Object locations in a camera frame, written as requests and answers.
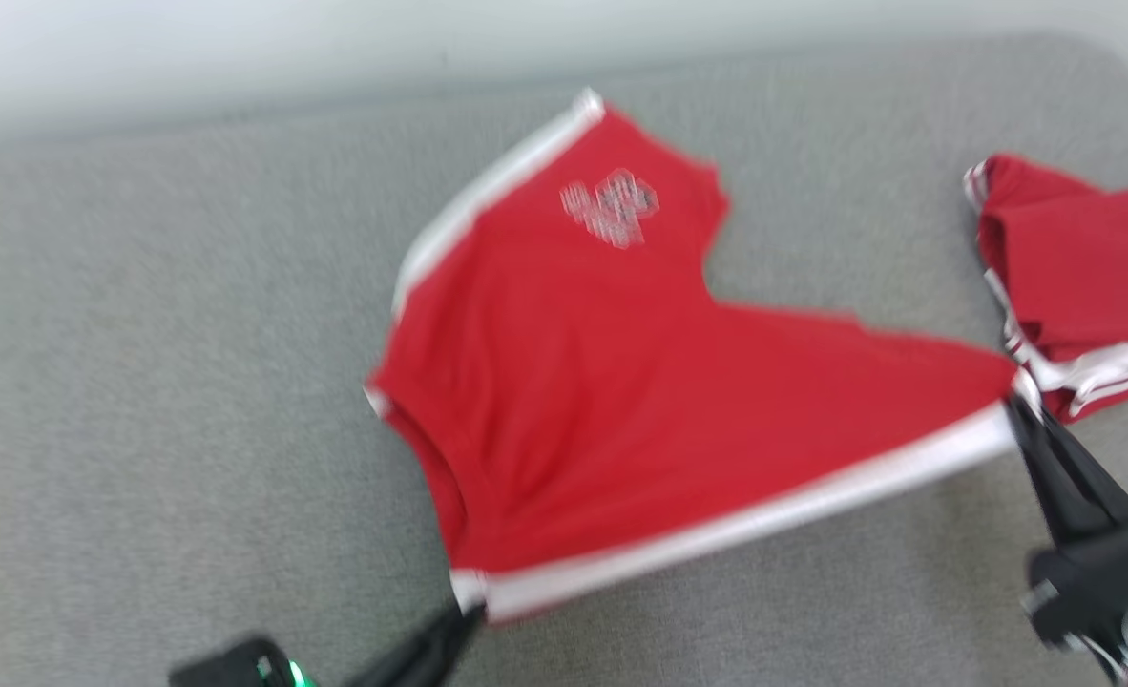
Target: white stripe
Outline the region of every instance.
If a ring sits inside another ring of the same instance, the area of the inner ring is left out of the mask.
[[[403,257],[398,281],[394,284],[394,320],[398,322],[403,316],[407,293],[441,264],[450,249],[472,229],[482,210],[555,161],[585,131],[602,121],[603,114],[602,97],[589,88],[582,90],[569,112],[526,136],[475,182],[467,184],[420,232],[407,249],[406,257]]]
[[[455,570],[450,579],[459,604],[483,597],[488,618],[503,620],[922,486],[1013,447],[1004,407],[993,404],[906,447],[673,535],[517,572]]]
[[[1089,351],[1066,363],[1049,361],[1023,334],[1001,278],[994,270],[988,270],[984,280],[1005,310],[1006,347],[1013,353],[1013,359],[1031,371],[1041,390],[1068,388],[1074,393],[1070,416],[1077,416],[1092,402],[1128,390],[1128,343]]]
[[[987,161],[980,161],[962,175],[962,195],[967,196],[976,212],[984,210],[984,203],[988,201],[988,178],[984,175],[984,162]]]
[[[1039,385],[1025,368],[1013,376],[1013,391],[1031,408],[1034,417],[1043,419],[1043,393],[1039,391]]]
[[[377,417],[385,417],[390,414],[390,408],[394,405],[390,404],[390,397],[381,391],[378,387],[364,387],[364,397],[369,399],[369,405],[372,406],[373,412],[377,413]]]
[[[1123,677],[1123,667],[1119,664],[1119,661],[1117,661],[1113,658],[1111,658],[1111,654],[1109,652],[1107,652],[1107,650],[1104,648],[1102,648],[1100,643],[1098,643],[1098,642],[1089,638],[1089,636],[1084,636],[1082,634],[1078,634],[1078,635],[1066,634],[1065,635],[1065,645],[1066,646],[1069,646],[1072,649],[1076,649],[1078,644],[1081,644],[1082,648],[1089,649],[1089,651],[1098,653],[1098,657],[1100,657],[1100,659],[1102,659],[1102,661],[1107,662],[1107,664],[1109,664],[1111,667],[1111,670],[1114,671],[1114,677],[1117,679]]]

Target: printed logo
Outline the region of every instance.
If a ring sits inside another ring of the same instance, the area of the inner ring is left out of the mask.
[[[629,170],[613,170],[591,192],[583,183],[561,191],[561,203],[573,220],[616,248],[643,244],[640,220],[656,212],[656,193]]]

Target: red shorts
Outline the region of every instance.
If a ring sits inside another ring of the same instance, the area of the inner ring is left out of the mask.
[[[1128,399],[1128,191],[1014,156],[964,178],[1010,352],[1075,422]]]
[[[412,247],[368,391],[464,604],[528,613],[1013,444],[1004,356],[713,301],[725,210],[716,169],[585,93]]]

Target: gray fabric surface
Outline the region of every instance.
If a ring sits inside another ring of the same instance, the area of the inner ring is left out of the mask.
[[[412,236],[582,83],[0,156],[0,686],[158,686],[250,628],[329,686],[448,599],[360,380]],[[962,170],[1128,186],[1128,72],[1065,39],[591,83],[721,165],[725,299],[996,346]],[[1128,487],[1128,404],[1075,433]],[[1003,457],[486,632],[456,684],[1100,686],[1019,609],[1043,538]]]

